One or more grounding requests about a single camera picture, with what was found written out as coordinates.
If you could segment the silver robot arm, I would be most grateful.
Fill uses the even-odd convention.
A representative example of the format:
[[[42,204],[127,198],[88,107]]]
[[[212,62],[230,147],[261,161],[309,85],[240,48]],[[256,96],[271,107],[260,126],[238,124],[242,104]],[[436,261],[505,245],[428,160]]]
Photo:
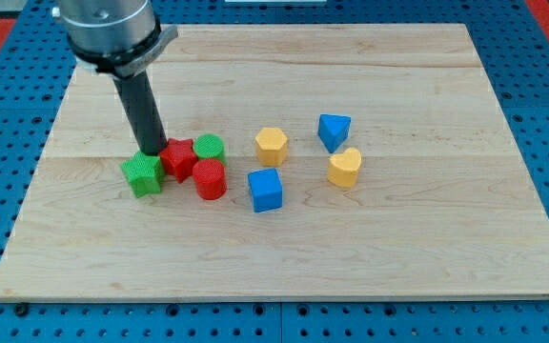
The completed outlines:
[[[145,71],[178,37],[177,26],[161,26],[150,0],[57,0],[51,16],[81,63],[116,79]]]

